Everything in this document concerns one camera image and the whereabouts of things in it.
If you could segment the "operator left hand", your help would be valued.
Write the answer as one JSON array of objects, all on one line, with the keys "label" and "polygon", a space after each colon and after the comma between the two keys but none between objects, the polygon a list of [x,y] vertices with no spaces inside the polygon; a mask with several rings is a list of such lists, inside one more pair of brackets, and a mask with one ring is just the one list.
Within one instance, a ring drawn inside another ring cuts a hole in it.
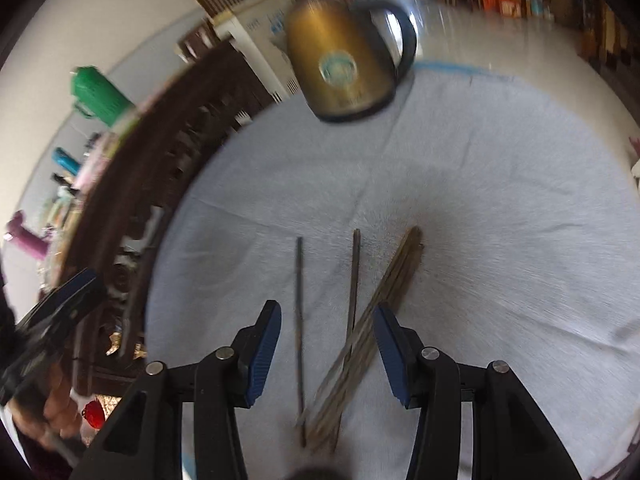
[{"label": "operator left hand", "polygon": [[55,450],[52,441],[54,434],[62,439],[77,437],[80,433],[82,418],[78,411],[78,404],[70,396],[71,388],[61,365],[54,363],[49,372],[49,395],[41,415],[29,413],[15,399],[9,402],[16,429],[48,451]]}]

